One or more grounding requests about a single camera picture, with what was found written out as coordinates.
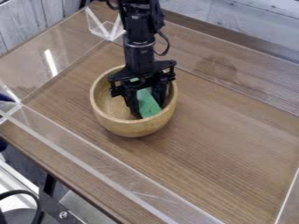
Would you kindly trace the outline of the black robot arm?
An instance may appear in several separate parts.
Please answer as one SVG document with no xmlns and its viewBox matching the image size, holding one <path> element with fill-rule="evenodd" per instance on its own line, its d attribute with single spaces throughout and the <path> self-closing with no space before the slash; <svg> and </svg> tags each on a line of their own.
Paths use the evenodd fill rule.
<svg viewBox="0 0 299 224">
<path fill-rule="evenodd" d="M 107 5 L 119 11 L 126 30 L 126 65 L 107 78 L 111 96 L 122 96 L 131 113 L 147 118 L 162 111 L 175 80 L 176 61 L 155 59 L 155 35 L 170 42 L 162 32 L 164 13 L 159 0 L 116 0 L 116 4 L 107 0 Z"/>
</svg>

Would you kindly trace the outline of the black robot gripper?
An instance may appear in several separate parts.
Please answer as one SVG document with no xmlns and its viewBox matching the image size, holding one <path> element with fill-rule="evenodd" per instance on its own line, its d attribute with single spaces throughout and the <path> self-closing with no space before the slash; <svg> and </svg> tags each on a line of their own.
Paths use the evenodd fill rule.
<svg viewBox="0 0 299 224">
<path fill-rule="evenodd" d="M 140 118 L 136 90 L 152 87 L 152 96 L 162 107 L 166 102 L 168 81 L 175 79 L 176 61 L 155 59 L 155 42 L 146 44 L 124 38 L 126 65 L 107 78 L 111 85 L 111 96 L 123 96 L 131 114 Z"/>
</svg>

